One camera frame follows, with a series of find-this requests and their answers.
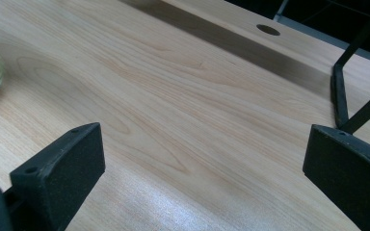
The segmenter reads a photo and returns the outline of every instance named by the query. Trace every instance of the light wood tabletop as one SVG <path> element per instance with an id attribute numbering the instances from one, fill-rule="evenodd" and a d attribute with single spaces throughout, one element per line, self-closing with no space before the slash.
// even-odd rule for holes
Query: light wood tabletop
<path id="1" fill-rule="evenodd" d="M 98 121 L 106 172 L 67 230 L 357 230 L 302 171 L 342 52 L 219 0 L 0 0 L 0 188 Z M 370 61 L 345 75 L 353 113 Z"/>

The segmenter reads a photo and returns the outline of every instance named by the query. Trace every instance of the desk surface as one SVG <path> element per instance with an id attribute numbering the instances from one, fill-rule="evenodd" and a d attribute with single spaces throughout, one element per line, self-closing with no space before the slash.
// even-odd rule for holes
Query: desk surface
<path id="1" fill-rule="evenodd" d="M 0 187 L 98 121 L 106 172 L 68 230 L 357 230 L 302 172 L 341 53 L 225 1 L 0 0 Z M 354 112 L 370 62 L 345 71 Z"/>

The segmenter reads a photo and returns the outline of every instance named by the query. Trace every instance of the metal frame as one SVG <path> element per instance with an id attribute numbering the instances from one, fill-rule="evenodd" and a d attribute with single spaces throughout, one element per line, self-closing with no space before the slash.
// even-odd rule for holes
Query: metal frame
<path id="1" fill-rule="evenodd" d="M 338 59 L 332 70 L 331 96 L 335 108 L 335 123 L 338 129 L 350 134 L 353 134 L 370 119 L 370 101 L 355 113 L 353 117 L 348 117 L 343 68 L 369 35 L 370 21 Z"/>
<path id="2" fill-rule="evenodd" d="M 344 65 L 370 35 L 370 21 L 332 69 L 331 99 L 336 129 L 313 125 L 303 172 L 361 230 L 370 230 L 370 144 L 353 133 L 370 119 L 370 100 L 351 118 Z"/>

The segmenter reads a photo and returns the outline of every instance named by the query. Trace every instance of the black metal leg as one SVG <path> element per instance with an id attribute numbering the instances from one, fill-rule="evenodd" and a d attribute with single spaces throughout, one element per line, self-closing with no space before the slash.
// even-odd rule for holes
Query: black metal leg
<path id="1" fill-rule="evenodd" d="M 338 126 L 338 128 L 347 133 L 353 134 L 358 128 L 360 128 L 365 122 L 370 119 L 370 101 L 366 103 L 350 120 Z"/>
<path id="2" fill-rule="evenodd" d="M 347 99 L 346 99 L 346 94 L 345 94 L 343 68 L 344 68 L 344 65 L 356 53 L 356 51 L 359 49 L 362 43 L 368 38 L 369 35 L 370 35 L 370 21 L 361 30 L 358 36 L 354 39 L 354 41 L 350 44 L 350 46 L 345 50 L 344 54 L 338 59 L 337 63 L 335 63 L 333 67 L 332 76 L 331 76 L 331 98 L 332 98 L 332 103 L 334 104 L 334 108 L 335 108 L 335 124 L 338 128 L 344 127 L 344 124 L 347 123 L 347 121 L 349 120 Z M 354 133 L 368 119 L 362 122 L 358 127 L 354 125 L 353 122 L 349 123 L 348 125 L 345 125 L 345 128 L 348 127 L 348 129 L 351 129 L 351 130 L 346 130 L 346 131 L 348 131 L 349 133 Z M 356 118 L 354 121 L 357 123 L 360 123 L 360 118 Z"/>

